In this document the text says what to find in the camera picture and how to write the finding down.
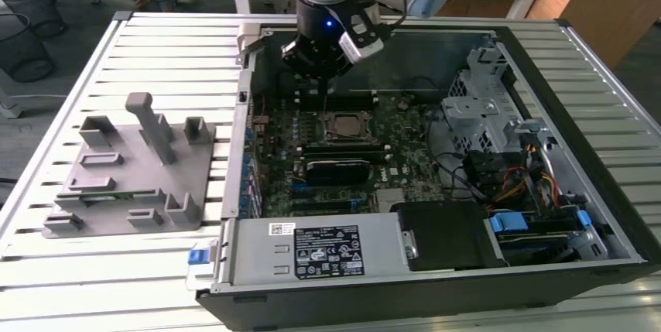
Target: gray floor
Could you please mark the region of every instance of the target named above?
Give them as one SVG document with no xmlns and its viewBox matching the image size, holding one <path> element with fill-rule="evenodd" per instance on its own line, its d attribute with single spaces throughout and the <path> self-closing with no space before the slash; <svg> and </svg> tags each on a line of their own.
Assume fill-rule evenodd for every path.
<svg viewBox="0 0 661 332">
<path fill-rule="evenodd" d="M 65 34 L 45 41 L 45 46 L 57 64 L 57 72 L 47 79 L 32 83 L 15 83 L 0 71 L 0 85 L 9 95 L 68 94 L 79 73 L 107 28 L 116 10 L 131 9 L 129 0 L 57 0 L 57 8 L 69 24 Z M 252 11 L 274 12 L 272 2 L 279 0 L 252 0 Z M 235 12 L 234 0 L 196 0 L 180 6 L 180 12 Z M 626 59 L 615 69 L 615 74 L 639 99 L 649 112 L 661 121 L 661 26 L 651 27 L 635 45 Z M 19 178 L 39 141 L 57 113 L 61 98 L 16 99 L 25 109 L 20 119 L 0 118 L 0 176 Z M 7 199 L 11 186 L 0 184 L 0 203 Z"/>
</svg>

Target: wastebasket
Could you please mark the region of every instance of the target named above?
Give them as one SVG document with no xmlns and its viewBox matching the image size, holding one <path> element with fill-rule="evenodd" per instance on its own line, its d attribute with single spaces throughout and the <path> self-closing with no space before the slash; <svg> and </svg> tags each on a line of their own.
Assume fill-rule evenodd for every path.
<svg viewBox="0 0 661 332">
<path fill-rule="evenodd" d="M 2 0 L 13 13 L 28 16 L 35 34 L 47 38 L 56 36 L 67 30 L 67 24 L 61 19 L 55 6 L 56 0 Z"/>
<path fill-rule="evenodd" d="M 55 69 L 25 15 L 0 15 L 0 69 L 16 82 L 33 82 Z"/>
</svg>

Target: power supply label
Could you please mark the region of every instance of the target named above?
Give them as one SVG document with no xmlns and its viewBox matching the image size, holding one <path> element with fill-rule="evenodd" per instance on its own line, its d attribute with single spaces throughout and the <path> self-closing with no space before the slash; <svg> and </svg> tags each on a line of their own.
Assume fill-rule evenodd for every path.
<svg viewBox="0 0 661 332">
<path fill-rule="evenodd" d="M 299 279 L 364 275 L 358 226 L 295 229 L 294 269 Z"/>
</svg>

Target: blue latch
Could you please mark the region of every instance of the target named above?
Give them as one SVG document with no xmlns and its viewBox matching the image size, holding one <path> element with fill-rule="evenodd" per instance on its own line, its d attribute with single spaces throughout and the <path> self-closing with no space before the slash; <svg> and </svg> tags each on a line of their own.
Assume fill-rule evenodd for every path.
<svg viewBox="0 0 661 332">
<path fill-rule="evenodd" d="M 489 222 L 494 233 L 527 230 L 526 218 L 521 212 L 498 212 Z"/>
<path fill-rule="evenodd" d="M 208 263 L 211 251 L 205 249 L 191 249 L 188 251 L 188 265 L 201 265 Z"/>
<path fill-rule="evenodd" d="M 582 227 L 587 228 L 591 225 L 590 215 L 585 210 L 577 212 L 578 220 L 581 221 Z"/>
</svg>

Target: cpu socket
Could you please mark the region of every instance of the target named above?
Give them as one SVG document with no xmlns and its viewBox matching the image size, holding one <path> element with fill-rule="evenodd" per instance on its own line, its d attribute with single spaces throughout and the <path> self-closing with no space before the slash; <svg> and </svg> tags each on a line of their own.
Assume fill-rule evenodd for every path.
<svg viewBox="0 0 661 332">
<path fill-rule="evenodd" d="M 326 130 L 326 142 L 328 144 L 372 144 L 374 139 L 370 132 L 370 119 L 364 111 L 327 112 L 322 116 Z"/>
</svg>

